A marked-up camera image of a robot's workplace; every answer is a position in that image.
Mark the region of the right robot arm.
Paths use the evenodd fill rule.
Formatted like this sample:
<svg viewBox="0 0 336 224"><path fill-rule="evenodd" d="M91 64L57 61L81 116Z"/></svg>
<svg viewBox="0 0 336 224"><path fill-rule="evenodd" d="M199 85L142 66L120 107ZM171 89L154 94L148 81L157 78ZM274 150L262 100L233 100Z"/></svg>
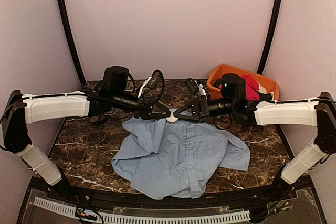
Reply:
<svg viewBox="0 0 336 224"><path fill-rule="evenodd" d="M303 174L335 153L335 101L327 92L305 100L276 101L246 98L246 82L237 74L221 78L221 98L201 96L176 110L176 118L204 122L209 116L228 114L245 126L306 125L317 128L317 136L287 163L268 188L273 200L280 199Z"/></svg>

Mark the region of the black front rail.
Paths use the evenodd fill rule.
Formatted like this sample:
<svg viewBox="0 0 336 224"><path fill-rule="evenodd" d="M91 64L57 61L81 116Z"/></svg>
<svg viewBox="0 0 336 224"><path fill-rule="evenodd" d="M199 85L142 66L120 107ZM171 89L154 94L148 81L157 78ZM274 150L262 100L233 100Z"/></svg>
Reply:
<svg viewBox="0 0 336 224"><path fill-rule="evenodd" d="M299 179L289 194L277 200L269 196L271 185L205 193L196 199L168 196L163 200L154 200L143 194L118 193L77 186L71 186L71 189L78 196L81 204L94 210L113 210L116 207L159 210L219 209L227 206L231 210L240 208L250 210L252 217L263 218L272 214L273 210L281 204L289 202L293 207L289 211L290 218L323 216L316 189L309 175Z"/></svg>

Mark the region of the left black frame post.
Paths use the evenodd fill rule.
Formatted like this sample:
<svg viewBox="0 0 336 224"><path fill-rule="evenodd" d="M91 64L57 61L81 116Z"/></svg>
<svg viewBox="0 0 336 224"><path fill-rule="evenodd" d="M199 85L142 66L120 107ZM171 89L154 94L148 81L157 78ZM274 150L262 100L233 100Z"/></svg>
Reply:
<svg viewBox="0 0 336 224"><path fill-rule="evenodd" d="M76 45L75 45L74 38L72 35L68 13L67 13L67 8L66 8L66 2L65 0L57 0L57 3L58 3L62 26L63 26L63 30L66 36L66 41L67 41L68 48L70 51L72 63L75 67L75 71L76 71L80 84L84 85L86 83L86 79L85 79L83 69L81 67L81 63L80 63L78 53L76 50Z"/></svg>

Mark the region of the black frame post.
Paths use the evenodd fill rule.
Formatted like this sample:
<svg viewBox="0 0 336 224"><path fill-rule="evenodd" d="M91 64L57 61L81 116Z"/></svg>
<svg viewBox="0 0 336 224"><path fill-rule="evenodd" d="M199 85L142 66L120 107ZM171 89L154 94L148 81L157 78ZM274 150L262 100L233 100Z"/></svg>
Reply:
<svg viewBox="0 0 336 224"><path fill-rule="evenodd" d="M68 13L67 13L67 8L66 8L66 2L65 0L57 0L57 3L58 3L62 26L63 26L63 30L66 36L66 41L67 41L68 48L70 51L72 63L75 67L75 71L76 71L80 84L84 85L86 83L86 79L85 79L83 69L81 67L81 63L80 63L78 53L76 50L76 45L75 45L74 38L72 35Z"/></svg>
<svg viewBox="0 0 336 224"><path fill-rule="evenodd" d="M281 2L282 0L274 0L274 3L273 3L268 31L267 31L263 51L261 53L259 65L257 68L257 74L260 74L260 75L264 74L264 71L266 68L267 60L270 54L273 38L275 35L275 31L276 31L276 26L277 26L278 17L279 17L280 8L281 8Z"/></svg>

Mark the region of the red and white clothes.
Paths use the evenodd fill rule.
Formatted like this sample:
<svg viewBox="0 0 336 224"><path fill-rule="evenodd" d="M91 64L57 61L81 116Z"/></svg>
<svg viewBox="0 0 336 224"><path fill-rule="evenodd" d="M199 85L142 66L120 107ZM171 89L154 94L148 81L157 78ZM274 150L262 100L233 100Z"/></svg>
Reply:
<svg viewBox="0 0 336 224"><path fill-rule="evenodd" d="M222 97L246 99L249 101L274 100L274 93L268 92L252 76L243 74L241 76L228 73L222 75L221 79L215 81L215 87L219 88Z"/></svg>

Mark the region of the black brooch box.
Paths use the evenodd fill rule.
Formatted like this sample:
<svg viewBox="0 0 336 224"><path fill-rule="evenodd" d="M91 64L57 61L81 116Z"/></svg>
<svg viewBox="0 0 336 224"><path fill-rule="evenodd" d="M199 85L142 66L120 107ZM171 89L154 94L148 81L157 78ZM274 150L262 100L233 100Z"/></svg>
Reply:
<svg viewBox="0 0 336 224"><path fill-rule="evenodd" d="M92 124L99 125L105 123L107 121L107 117L105 115L92 116L89 118L89 121Z"/></svg>

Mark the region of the orange plastic basin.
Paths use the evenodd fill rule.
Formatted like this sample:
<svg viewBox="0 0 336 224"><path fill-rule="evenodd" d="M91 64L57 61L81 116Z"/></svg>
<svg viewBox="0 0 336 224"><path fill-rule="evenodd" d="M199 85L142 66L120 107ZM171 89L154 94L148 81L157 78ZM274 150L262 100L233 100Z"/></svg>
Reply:
<svg viewBox="0 0 336 224"><path fill-rule="evenodd" d="M221 91L219 88L215 87L215 82L219 79L221 79L222 75L227 73L234 73L239 76L246 74L252 76L259 84L261 84L262 87L266 88L267 91L274 93L274 98L276 100L279 100L280 98L280 90L278 83L274 81L273 79L264 77L260 74L253 73L251 71L241 69L238 67L234 67L227 64L221 64L215 67L212 72L210 73L208 80L207 80L207 87L210 91L211 98L217 99L221 98Z"/></svg>

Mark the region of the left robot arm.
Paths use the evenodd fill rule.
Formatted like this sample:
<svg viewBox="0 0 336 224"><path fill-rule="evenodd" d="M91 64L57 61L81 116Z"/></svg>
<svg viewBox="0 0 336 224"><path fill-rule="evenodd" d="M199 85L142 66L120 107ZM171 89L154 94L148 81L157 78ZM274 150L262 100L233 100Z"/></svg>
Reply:
<svg viewBox="0 0 336 224"><path fill-rule="evenodd" d="M101 116L113 108L144 120L170 116L169 109L160 102L165 89L161 71L155 70L139 89L127 92L127 81L132 79L127 68L112 66L104 71L102 81L94 90L44 95L13 91L1 116L1 149L19 156L47 184L54 186L53 191L61 200L71 200L74 189L29 137L27 125L59 118Z"/></svg>

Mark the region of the round white brooch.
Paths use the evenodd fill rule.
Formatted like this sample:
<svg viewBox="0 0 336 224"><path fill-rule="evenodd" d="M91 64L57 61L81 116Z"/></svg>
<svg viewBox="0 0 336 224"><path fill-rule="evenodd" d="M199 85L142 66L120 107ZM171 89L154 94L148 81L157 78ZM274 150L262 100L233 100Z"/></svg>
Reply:
<svg viewBox="0 0 336 224"><path fill-rule="evenodd" d="M179 119L177 117L174 116L174 112L172 111L170 113L170 116L166 117L166 120L169 122L169 123L175 123L177 122Z"/></svg>

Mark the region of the light blue button shirt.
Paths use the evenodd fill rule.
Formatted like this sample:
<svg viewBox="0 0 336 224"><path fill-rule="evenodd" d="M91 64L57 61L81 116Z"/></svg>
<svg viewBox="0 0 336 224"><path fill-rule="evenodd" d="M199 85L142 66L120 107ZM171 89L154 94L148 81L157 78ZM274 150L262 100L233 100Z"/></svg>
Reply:
<svg viewBox="0 0 336 224"><path fill-rule="evenodd" d="M238 137L207 123L131 118L111 161L130 186L155 200L199 198L219 167L246 172L250 150Z"/></svg>

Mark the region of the right black frame post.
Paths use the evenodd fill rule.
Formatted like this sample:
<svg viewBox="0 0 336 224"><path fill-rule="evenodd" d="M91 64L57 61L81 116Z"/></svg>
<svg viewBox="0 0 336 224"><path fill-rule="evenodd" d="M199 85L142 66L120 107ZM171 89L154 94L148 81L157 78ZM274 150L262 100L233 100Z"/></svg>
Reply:
<svg viewBox="0 0 336 224"><path fill-rule="evenodd" d="M280 8L281 8L281 2L282 0L274 0L274 3L273 3L268 31L267 31L263 51L261 53L259 65L257 68L257 74L260 74L260 75L264 74L264 71L266 68L267 60L270 54L273 38L275 35L275 31L276 31L276 26L277 26L278 17L279 17Z"/></svg>

